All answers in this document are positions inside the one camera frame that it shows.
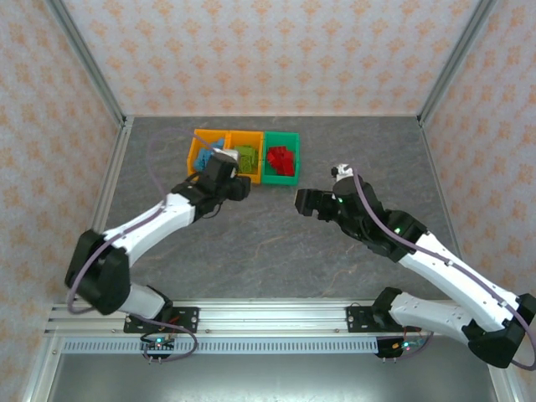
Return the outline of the orange plastic bin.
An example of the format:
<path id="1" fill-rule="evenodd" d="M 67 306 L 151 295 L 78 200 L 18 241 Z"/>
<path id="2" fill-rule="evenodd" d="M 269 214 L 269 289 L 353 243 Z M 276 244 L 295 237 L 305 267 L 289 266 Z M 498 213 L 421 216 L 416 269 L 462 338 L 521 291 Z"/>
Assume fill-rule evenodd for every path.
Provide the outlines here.
<path id="1" fill-rule="evenodd" d="M 226 148 L 234 149 L 235 147 L 252 146 L 258 150 L 258 169 L 256 174 L 242 173 L 240 176 L 249 177 L 253 184 L 259 184 L 261 180 L 261 170 L 264 147 L 264 132 L 262 131 L 229 131 Z"/>
<path id="2" fill-rule="evenodd" d="M 201 148 L 211 147 L 212 143 L 220 138 L 225 139 L 224 147 L 226 146 L 227 139 L 230 132 L 225 130 L 209 130 L 209 129 L 195 129 L 194 137 L 191 141 L 187 158 L 187 170 L 188 175 L 196 173 L 193 168 L 193 163 L 198 156 L 198 151 Z"/>

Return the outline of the green plastic bin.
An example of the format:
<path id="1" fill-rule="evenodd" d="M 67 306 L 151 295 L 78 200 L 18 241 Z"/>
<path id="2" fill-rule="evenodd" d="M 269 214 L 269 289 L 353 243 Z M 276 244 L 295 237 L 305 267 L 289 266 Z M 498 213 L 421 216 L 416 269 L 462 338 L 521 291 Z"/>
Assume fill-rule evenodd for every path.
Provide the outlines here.
<path id="1" fill-rule="evenodd" d="M 292 150 L 295 155 L 295 174 L 293 176 L 278 175 L 266 160 L 266 154 L 270 147 L 285 146 Z M 297 132 L 265 131 L 263 147 L 263 163 L 261 170 L 261 182 L 263 184 L 296 186 L 298 184 L 301 168 L 301 142 Z"/>

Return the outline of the aluminium mounting rail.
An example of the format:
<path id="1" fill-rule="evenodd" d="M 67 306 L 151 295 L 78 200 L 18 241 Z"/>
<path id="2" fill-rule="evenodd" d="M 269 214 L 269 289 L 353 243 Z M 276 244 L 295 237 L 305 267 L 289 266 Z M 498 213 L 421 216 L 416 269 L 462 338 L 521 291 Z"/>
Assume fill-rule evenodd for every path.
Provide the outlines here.
<path id="1" fill-rule="evenodd" d="M 346 308 L 369 306 L 371 300 L 347 298 L 268 298 L 176 300 L 182 307 L 197 307 L 197 334 L 223 336 L 319 336 L 348 334 Z M 44 333 L 48 336 L 120 336 L 126 315 L 98 312 L 72 315 L 65 304 L 52 307 Z"/>

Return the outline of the aluminium frame post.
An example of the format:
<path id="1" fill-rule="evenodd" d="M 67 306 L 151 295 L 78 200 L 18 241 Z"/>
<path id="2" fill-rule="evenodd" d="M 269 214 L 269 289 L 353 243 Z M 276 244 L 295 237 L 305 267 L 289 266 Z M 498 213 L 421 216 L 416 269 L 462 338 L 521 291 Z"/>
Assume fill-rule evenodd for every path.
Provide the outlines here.
<path id="1" fill-rule="evenodd" d="M 456 72 L 461 67 L 462 61 L 487 22 L 488 16 L 496 3 L 497 0 L 478 0 L 474 12 L 469 18 L 466 27 L 462 30 L 460 38 L 457 40 L 420 113 L 416 117 L 420 127 L 424 127 L 426 122 L 433 116 L 436 107 L 445 95 Z"/>
<path id="2" fill-rule="evenodd" d="M 44 0 L 44 3 L 48 6 L 49 11 L 63 30 L 67 41 L 84 67 L 114 122 L 118 126 L 123 126 L 126 121 L 126 115 L 122 111 L 119 102 L 108 85 L 101 68 L 91 53 L 89 45 L 79 30 L 64 0 Z"/>

